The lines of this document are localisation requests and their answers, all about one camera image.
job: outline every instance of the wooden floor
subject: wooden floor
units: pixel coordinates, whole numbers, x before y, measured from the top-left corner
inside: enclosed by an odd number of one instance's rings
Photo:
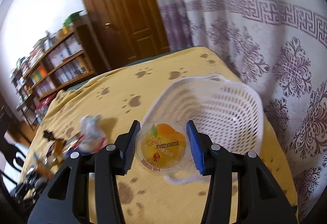
[[[36,131],[38,130],[39,125],[37,125],[37,127],[35,128],[35,130],[33,131],[27,123],[25,122],[21,122],[19,129],[20,131],[28,138],[28,140],[30,140],[31,142],[33,141]],[[22,137],[19,133],[16,134],[11,134],[11,136],[19,143],[29,147],[29,142],[27,142],[25,140],[24,137]]]

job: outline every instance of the transparent plastic lid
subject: transparent plastic lid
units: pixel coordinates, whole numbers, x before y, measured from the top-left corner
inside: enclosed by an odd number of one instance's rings
[[[154,121],[143,125],[135,146],[140,164],[161,175],[181,169],[190,155],[188,137],[184,127],[178,123]]]

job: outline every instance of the white curtain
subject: white curtain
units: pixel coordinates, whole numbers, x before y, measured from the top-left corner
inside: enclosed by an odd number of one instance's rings
[[[325,0],[157,1],[171,50],[206,46],[261,95],[303,219],[327,179]]]

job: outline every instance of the door panel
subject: door panel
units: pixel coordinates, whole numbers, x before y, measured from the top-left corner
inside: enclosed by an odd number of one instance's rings
[[[84,0],[88,12],[96,12],[97,27],[113,69],[169,51],[156,0]]]

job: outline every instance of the metal bolt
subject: metal bolt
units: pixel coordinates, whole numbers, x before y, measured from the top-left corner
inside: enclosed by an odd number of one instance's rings
[[[107,149],[108,151],[113,151],[113,150],[116,149],[116,146],[115,146],[114,144],[109,144],[109,145],[106,146],[106,149]]]
[[[249,151],[247,155],[251,158],[255,158],[257,156],[257,154],[254,151]]]
[[[72,158],[72,159],[76,159],[76,158],[78,158],[79,157],[79,152],[73,152],[73,153],[71,153],[70,154],[70,157]]]
[[[218,145],[218,144],[212,144],[211,145],[211,149],[212,150],[220,150],[220,145]]]

